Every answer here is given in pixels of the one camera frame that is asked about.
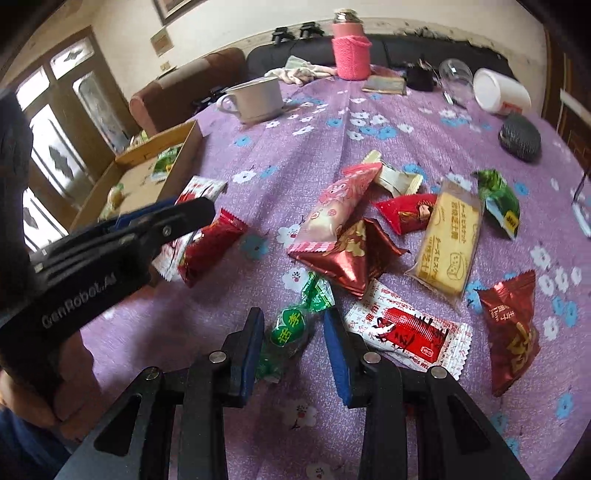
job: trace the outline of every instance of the white plastic container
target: white plastic container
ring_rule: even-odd
[[[488,69],[480,69],[474,75],[474,96],[485,112],[497,115],[531,109],[530,94],[522,84]]]

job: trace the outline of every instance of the clear glass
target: clear glass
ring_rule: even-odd
[[[33,151],[31,158],[47,180],[70,203],[84,204],[93,187],[88,169],[46,105],[31,120]]]
[[[447,59],[439,65],[443,89],[463,106],[474,98],[474,77],[470,67],[458,59]]]
[[[95,73],[90,72],[76,80],[73,88],[107,145],[115,154],[123,153],[129,146],[129,138],[100,88]]]
[[[92,57],[95,53],[88,38],[84,38],[53,57],[49,64],[56,79],[63,77],[76,65]]]
[[[22,196],[22,214],[25,243],[34,252],[68,234],[30,189]]]
[[[33,100],[49,88],[49,79],[43,67],[22,82],[17,89],[18,104],[24,110]]]

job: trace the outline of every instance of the white snack wrapper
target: white snack wrapper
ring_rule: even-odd
[[[426,372],[441,365],[458,380],[472,343],[467,323],[419,312],[388,287],[373,280],[344,319],[345,328],[403,365]]]
[[[179,195],[175,205],[200,197],[205,197],[215,202],[227,188],[228,183],[226,181],[206,179],[195,175],[184,188],[181,195]],[[185,250],[197,234],[198,231],[188,233],[162,246],[160,254],[154,258],[152,265],[165,280],[172,281],[176,277],[180,278],[178,266],[183,259]]]

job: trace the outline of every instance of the black pouch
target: black pouch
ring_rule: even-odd
[[[520,113],[511,113],[499,132],[501,147],[511,155],[526,162],[533,162],[542,149],[540,132]]]

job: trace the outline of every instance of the snack package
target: snack package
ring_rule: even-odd
[[[472,327],[467,323],[419,312],[377,280],[349,310],[344,323],[369,346],[403,365],[423,372],[441,365],[456,380],[472,343]]]
[[[374,203],[397,235],[425,230],[431,218],[437,195],[417,193],[385,202]]]
[[[490,290],[477,290],[488,327],[492,394],[500,397],[530,367],[540,351],[533,324],[535,272],[529,270]]]
[[[416,263],[406,272],[454,307],[462,299],[480,234],[480,199],[445,180]]]
[[[511,240],[515,240],[519,228],[519,200],[496,170],[475,172],[478,176],[478,195],[496,221]]]
[[[407,252],[392,243],[376,219],[364,218],[343,233],[330,251],[289,255],[362,297],[369,283]]]
[[[289,252],[331,250],[359,199],[382,168],[381,163],[361,164],[342,171],[344,178],[329,185],[302,224]]]
[[[178,273],[187,286],[193,287],[247,230],[247,224],[221,209],[219,217],[211,225],[195,234],[178,264]]]
[[[168,174],[173,169],[174,162],[176,161],[178,153],[181,151],[182,147],[183,144],[179,143],[178,145],[168,147],[166,150],[159,153],[158,159],[156,160],[154,168],[152,169],[152,175],[150,175],[150,179],[154,183],[166,180]]]
[[[217,197],[227,188],[228,183],[225,181],[194,176],[178,197],[175,205],[198,197],[205,197],[215,202]],[[195,232],[191,232],[163,245],[160,254],[152,261],[152,265],[165,280],[171,281],[178,276],[178,266],[194,235]]]
[[[418,192],[418,188],[423,182],[422,175],[395,170],[382,160],[382,154],[377,150],[372,150],[363,159],[363,163],[376,162],[382,163],[382,170],[374,178],[374,183],[388,190],[392,194],[392,197],[413,195]]]
[[[334,305],[335,299],[329,283],[317,273],[310,272],[302,290],[301,304],[281,310],[275,325],[267,332],[256,377],[278,383],[287,361],[308,341],[313,327],[313,313]]]

